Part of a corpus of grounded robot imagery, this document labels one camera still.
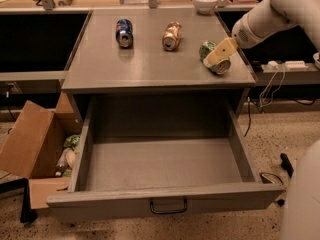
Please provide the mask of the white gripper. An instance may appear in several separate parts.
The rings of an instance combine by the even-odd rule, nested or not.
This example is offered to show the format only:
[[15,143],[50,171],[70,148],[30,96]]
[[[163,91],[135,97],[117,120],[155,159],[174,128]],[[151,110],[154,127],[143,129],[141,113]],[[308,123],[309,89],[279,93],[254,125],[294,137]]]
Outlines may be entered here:
[[234,54],[238,46],[243,49],[253,48],[263,41],[263,24],[253,16],[243,16],[232,28],[232,37],[221,41],[204,59],[203,64],[210,68]]

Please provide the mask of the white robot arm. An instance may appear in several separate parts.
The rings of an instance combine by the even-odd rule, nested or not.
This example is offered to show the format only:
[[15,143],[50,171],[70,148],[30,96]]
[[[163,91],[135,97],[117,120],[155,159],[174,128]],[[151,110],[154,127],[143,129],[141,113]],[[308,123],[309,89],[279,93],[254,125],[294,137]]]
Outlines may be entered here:
[[[236,47],[252,48],[296,25],[320,49],[320,0],[263,0],[237,21],[232,39],[206,55],[203,64],[211,67]],[[297,161],[287,189],[280,240],[320,240],[320,140]]]

